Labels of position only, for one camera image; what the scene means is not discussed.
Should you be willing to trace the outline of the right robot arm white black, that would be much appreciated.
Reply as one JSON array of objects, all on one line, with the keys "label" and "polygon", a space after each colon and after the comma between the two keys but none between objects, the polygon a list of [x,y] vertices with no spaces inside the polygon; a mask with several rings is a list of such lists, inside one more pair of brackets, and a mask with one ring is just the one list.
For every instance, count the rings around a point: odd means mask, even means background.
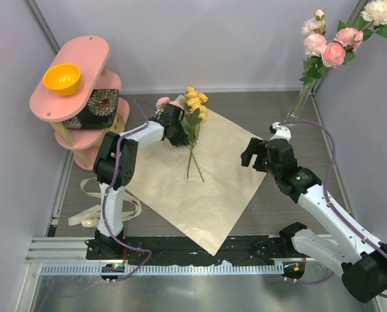
[{"label": "right robot arm white black", "polygon": [[295,222],[280,232],[282,254],[300,253],[320,262],[359,302],[367,303],[387,290],[387,243],[354,220],[311,170],[298,165],[286,139],[251,138],[241,154],[242,166],[250,166],[252,157],[253,169],[270,174],[280,192],[314,216],[334,239],[330,242]]}]

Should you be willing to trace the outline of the white flower stem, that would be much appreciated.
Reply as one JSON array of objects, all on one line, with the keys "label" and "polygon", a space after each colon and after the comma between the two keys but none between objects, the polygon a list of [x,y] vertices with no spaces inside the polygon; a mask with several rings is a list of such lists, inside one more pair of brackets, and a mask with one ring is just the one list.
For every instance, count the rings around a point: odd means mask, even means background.
[{"label": "white flower stem", "polygon": [[350,26],[338,27],[334,41],[342,46],[355,46],[368,40],[373,34],[387,38],[387,1],[370,1]]}]

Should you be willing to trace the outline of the cream printed ribbon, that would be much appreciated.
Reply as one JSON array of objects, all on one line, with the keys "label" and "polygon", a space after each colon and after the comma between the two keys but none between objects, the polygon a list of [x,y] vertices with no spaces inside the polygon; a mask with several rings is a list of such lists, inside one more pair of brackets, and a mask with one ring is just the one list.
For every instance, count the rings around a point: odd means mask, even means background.
[{"label": "cream printed ribbon", "polygon": [[[87,192],[85,186],[89,181],[95,180],[95,178],[87,178],[80,182],[80,189],[88,196],[92,198],[101,198],[100,192]],[[122,211],[121,221],[126,222],[138,217],[142,213],[142,204],[139,199],[132,196],[127,191],[124,192],[124,202],[128,202],[134,206],[132,211]],[[96,228],[99,225],[101,216],[101,205],[92,206],[83,212],[69,217],[69,226],[83,226],[84,228]]]}]

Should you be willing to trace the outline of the orange wrapping paper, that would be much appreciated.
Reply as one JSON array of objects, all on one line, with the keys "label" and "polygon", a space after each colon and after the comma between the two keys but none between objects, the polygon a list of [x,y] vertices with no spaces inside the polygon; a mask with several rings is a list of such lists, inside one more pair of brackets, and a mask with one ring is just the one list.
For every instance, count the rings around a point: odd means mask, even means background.
[{"label": "orange wrapping paper", "polygon": [[278,113],[263,92],[209,96],[208,121],[195,148],[157,142],[137,156],[129,191],[142,213],[126,223],[131,236],[187,236],[211,254],[228,235],[274,235],[282,227],[281,195],[272,179],[241,166],[240,155],[255,136],[268,135]]}]

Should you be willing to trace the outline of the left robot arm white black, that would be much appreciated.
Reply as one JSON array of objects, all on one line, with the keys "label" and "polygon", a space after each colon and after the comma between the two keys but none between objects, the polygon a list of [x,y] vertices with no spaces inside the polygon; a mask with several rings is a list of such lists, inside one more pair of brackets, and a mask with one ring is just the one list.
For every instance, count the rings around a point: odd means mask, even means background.
[{"label": "left robot arm white black", "polygon": [[101,217],[94,238],[86,241],[87,259],[117,259],[124,254],[122,206],[126,186],[135,173],[137,153],[162,140],[173,146],[186,145],[183,117],[182,108],[168,104],[139,127],[106,133],[93,167],[101,190]]}]

